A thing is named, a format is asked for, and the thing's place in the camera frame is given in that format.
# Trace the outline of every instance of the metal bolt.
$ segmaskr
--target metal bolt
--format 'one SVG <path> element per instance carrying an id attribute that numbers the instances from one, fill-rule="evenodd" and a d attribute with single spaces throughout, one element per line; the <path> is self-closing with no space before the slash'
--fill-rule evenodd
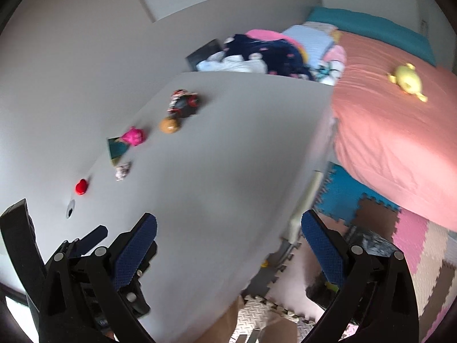
<path id="1" fill-rule="evenodd" d="M 127 300 L 130 303 L 133 303 L 134 301 L 137 300 L 137 296 L 135 295 L 135 293 L 127 293 L 127 295 L 125 297 L 127 298 Z"/>
<path id="2" fill-rule="evenodd" d="M 395 252 L 394 257 L 396 257 L 399 261 L 402 261 L 404 259 L 404 255 L 402 252 Z"/>
<path id="3" fill-rule="evenodd" d="M 363 253 L 363 249 L 358 245 L 354 245 L 353 247 L 351 247 L 350 251 L 357 255 L 360 255 Z"/>
<path id="4" fill-rule="evenodd" d="M 95 253 L 96 256 L 103 256 L 103 255 L 105 255 L 107 253 L 107 250 L 104 247 L 97 247 L 95 249 L 94 253 Z"/>
<path id="5" fill-rule="evenodd" d="M 56 255 L 54 255 L 54 260 L 56 262 L 60 262 L 62 259 L 63 259 L 63 253 L 57 253 Z"/>

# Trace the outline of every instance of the pink bedsheet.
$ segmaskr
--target pink bedsheet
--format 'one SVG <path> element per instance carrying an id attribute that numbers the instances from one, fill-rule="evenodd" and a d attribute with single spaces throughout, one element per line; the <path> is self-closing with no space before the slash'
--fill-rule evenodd
<path id="1" fill-rule="evenodd" d="M 457 77 L 383 42 L 344 33 L 347 65 L 334 88 L 335 152 L 358 181 L 399 206 L 457 231 Z M 390 83 L 416 66 L 423 103 Z"/>

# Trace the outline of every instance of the yellow plush toy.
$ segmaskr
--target yellow plush toy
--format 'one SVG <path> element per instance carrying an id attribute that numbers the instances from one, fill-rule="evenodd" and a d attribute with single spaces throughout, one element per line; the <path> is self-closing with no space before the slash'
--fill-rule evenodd
<path id="1" fill-rule="evenodd" d="M 389 79 L 408 94 L 414 94 L 423 102 L 428 100 L 428 98 L 421 93 L 422 82 L 415 71 L 415 67 L 411 63 L 406 63 L 404 66 L 398 66 L 394 75 L 389 74 Z"/>

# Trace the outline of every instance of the puzzle foam mat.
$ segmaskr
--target puzzle foam mat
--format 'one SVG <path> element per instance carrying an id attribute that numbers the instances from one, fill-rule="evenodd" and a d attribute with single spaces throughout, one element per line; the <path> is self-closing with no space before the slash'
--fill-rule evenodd
<path id="1" fill-rule="evenodd" d="M 354 219 L 359 208 L 359 200 L 368 197 L 392 210 L 398 205 L 352 178 L 341 166 L 333 164 L 319 193 L 314 208 L 334 220 L 346 224 Z"/>

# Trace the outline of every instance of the pink toy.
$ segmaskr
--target pink toy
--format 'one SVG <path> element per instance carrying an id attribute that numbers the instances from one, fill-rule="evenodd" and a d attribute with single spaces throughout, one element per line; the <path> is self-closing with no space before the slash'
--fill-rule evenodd
<path id="1" fill-rule="evenodd" d="M 138 146 L 146 140 L 145 133 L 142 129 L 136 129 L 131 127 L 128 132 L 119 138 L 124 143 L 131 144 L 133 146 Z"/>

